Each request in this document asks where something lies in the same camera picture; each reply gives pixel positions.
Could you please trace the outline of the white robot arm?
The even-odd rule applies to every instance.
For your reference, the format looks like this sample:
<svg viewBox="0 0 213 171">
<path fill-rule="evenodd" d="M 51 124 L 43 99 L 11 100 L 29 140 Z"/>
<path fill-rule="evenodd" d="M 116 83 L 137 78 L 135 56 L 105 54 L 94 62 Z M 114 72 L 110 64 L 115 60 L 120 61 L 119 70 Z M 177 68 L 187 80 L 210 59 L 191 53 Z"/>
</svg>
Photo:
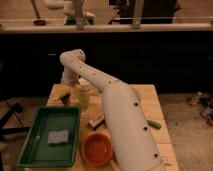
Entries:
<svg viewBox="0 0 213 171">
<path fill-rule="evenodd" d="M 84 63 L 81 49 L 63 52 L 62 80 L 74 85 L 81 76 L 102 93 L 105 115 L 121 171 L 166 171 L 144 116 L 140 96 L 129 84 Z"/>
</svg>

